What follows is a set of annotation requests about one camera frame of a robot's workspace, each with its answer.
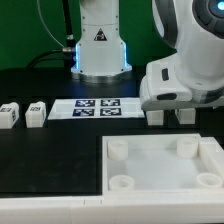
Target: green wall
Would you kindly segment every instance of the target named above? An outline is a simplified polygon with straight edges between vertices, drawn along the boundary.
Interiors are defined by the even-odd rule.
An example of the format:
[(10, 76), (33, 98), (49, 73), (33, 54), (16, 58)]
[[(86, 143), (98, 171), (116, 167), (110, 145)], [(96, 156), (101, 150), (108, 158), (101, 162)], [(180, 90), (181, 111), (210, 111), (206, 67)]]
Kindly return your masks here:
[[(41, 0), (43, 15), (52, 33), (65, 44), (61, 0)], [(81, 35), (79, 1), (70, 0), (73, 32)], [(128, 45), (128, 62), (145, 65), (171, 54), (155, 32), (150, 0), (120, 0), (120, 34)], [(38, 17), (36, 0), (0, 1), (0, 69), (25, 67), (40, 53), (58, 49)], [(62, 66), (45, 62), (41, 66)]]

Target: white plastic part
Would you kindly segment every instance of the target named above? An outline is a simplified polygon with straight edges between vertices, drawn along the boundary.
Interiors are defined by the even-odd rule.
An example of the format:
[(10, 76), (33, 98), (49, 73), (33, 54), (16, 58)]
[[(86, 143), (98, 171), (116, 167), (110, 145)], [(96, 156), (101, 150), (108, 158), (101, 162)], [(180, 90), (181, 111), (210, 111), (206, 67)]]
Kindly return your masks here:
[(108, 156), (112, 160), (122, 161), (128, 158), (128, 141), (111, 139), (108, 141)]
[(130, 191), (135, 189), (135, 181), (133, 178), (125, 175), (112, 177), (109, 181), (109, 189), (111, 191)]
[(196, 110), (194, 108), (175, 110), (175, 114), (180, 124), (195, 124)]
[(41, 128), (46, 119), (46, 105), (43, 102), (31, 103), (26, 112), (27, 128)]
[(148, 125), (152, 126), (162, 126), (164, 124), (164, 111), (147, 111), (146, 112)]
[(0, 129), (11, 129), (19, 118), (17, 103), (3, 104), (0, 107)]
[(198, 154), (198, 140), (193, 137), (183, 137), (177, 141), (177, 155), (183, 159), (193, 159)]
[(197, 188), (216, 189), (223, 187), (223, 180), (213, 173), (201, 173), (196, 178)]

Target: cable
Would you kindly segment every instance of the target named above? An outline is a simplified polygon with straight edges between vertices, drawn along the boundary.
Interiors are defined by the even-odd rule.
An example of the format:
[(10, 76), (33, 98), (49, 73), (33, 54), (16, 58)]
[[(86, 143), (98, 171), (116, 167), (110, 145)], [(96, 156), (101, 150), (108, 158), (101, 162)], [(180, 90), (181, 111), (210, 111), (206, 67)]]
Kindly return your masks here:
[(39, 61), (41, 58), (46, 57), (48, 55), (51, 54), (58, 54), (58, 53), (62, 53), (62, 50), (52, 50), (52, 51), (47, 51), (45, 53), (42, 53), (40, 55), (38, 55), (37, 57), (35, 57), (27, 66), (26, 68), (31, 68), (33, 64), (36, 63), (36, 61)]
[(47, 58), (47, 59), (40, 59), (36, 62), (34, 62), (29, 68), (34, 68), (35, 65), (39, 64), (40, 62), (45, 62), (45, 61), (63, 61), (64, 58)]
[(47, 31), (47, 33), (50, 35), (50, 37), (57, 43), (59, 44), (61, 47), (64, 47), (64, 45), (62, 43), (60, 43), (54, 36), (53, 34), (51, 33), (51, 31), (48, 29), (46, 23), (44, 22), (44, 18), (43, 18), (43, 15), (42, 15), (42, 12), (41, 12), (41, 7), (40, 7), (40, 0), (37, 0), (37, 8), (38, 8), (38, 13), (39, 13), (39, 17), (40, 17), (40, 20), (45, 28), (45, 30)]

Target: black label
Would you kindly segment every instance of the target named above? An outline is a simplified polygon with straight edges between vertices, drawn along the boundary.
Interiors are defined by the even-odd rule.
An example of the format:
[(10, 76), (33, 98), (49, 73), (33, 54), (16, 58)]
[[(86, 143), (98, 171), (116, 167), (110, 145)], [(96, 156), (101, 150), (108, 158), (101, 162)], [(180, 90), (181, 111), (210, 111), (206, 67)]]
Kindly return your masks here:
[(100, 29), (99, 32), (97, 33), (94, 41), (107, 41), (107, 38), (102, 29)]

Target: black table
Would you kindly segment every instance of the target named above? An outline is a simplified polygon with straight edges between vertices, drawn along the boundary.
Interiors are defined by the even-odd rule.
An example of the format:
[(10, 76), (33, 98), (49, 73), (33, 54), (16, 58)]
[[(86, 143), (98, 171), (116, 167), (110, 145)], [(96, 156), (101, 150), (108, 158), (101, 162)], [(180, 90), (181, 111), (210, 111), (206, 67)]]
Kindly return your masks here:
[(163, 127), (148, 127), (145, 119), (86, 119), (26, 128), (30, 103), (44, 101), (49, 114), (55, 99), (138, 97), (143, 75), (99, 85), (72, 80), (63, 69), (0, 71), (0, 105), (20, 105), (15, 127), (0, 130), (0, 197), (101, 195), (102, 136), (200, 133), (224, 144), (223, 108), (198, 109), (196, 125), (187, 126), (166, 111)]

